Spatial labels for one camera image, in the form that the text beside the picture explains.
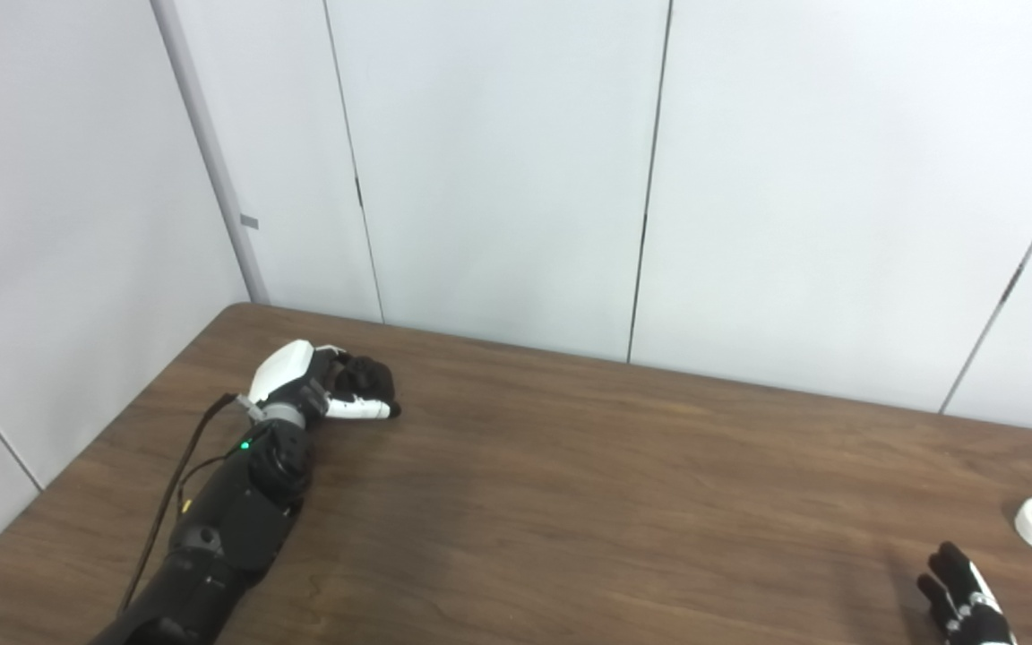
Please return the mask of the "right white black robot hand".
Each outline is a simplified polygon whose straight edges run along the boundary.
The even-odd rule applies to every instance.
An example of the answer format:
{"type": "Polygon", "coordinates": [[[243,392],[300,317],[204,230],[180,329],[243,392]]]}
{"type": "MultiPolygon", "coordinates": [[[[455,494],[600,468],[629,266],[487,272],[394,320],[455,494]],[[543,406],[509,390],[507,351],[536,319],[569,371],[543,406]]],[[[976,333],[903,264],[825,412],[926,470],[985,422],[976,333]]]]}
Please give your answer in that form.
{"type": "Polygon", "coordinates": [[[916,585],[946,644],[1015,644],[1015,633],[982,573],[949,540],[928,558],[916,585]]]}

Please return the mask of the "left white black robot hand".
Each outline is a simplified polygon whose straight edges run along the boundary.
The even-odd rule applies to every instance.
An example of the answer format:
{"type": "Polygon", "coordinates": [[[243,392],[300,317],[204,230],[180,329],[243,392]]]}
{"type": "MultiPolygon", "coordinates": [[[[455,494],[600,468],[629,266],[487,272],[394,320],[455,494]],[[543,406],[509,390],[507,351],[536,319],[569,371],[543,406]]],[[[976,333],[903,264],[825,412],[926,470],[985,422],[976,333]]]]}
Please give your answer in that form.
{"type": "Polygon", "coordinates": [[[396,419],[401,414],[386,364],[307,340],[291,341],[263,360],[238,401],[255,424],[276,419],[303,430],[321,419],[396,419]]]}

